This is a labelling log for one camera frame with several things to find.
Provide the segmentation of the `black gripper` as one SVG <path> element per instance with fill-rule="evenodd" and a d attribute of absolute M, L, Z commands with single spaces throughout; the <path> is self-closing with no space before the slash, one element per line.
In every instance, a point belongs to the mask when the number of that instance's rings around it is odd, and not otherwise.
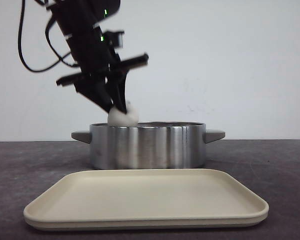
<path fill-rule="evenodd" d="M 107 113 L 112 106 L 127 114 L 126 78 L 128 71 L 148 64 L 149 55 L 121 60 L 112 46 L 107 45 L 100 27 L 81 34 L 70 34 L 66 40 L 73 59 L 81 72 L 63 76 L 56 84 L 74 84 L 77 93 L 98 105 Z M 93 78 L 91 75 L 107 77 Z"/>

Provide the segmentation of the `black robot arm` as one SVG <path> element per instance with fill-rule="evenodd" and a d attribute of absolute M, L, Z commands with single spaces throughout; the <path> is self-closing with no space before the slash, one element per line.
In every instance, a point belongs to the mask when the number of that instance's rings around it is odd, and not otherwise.
<path fill-rule="evenodd" d="M 66 37 L 70 54 L 80 72 L 63 76 L 57 85 L 75 90 L 109 112 L 112 107 L 126 114 L 126 77 L 131 69 L 147 65 L 149 56 L 121 60 L 116 48 L 123 46 L 123 31 L 103 32 L 99 23 L 118 12 L 119 0 L 57 0 L 47 7 Z"/>

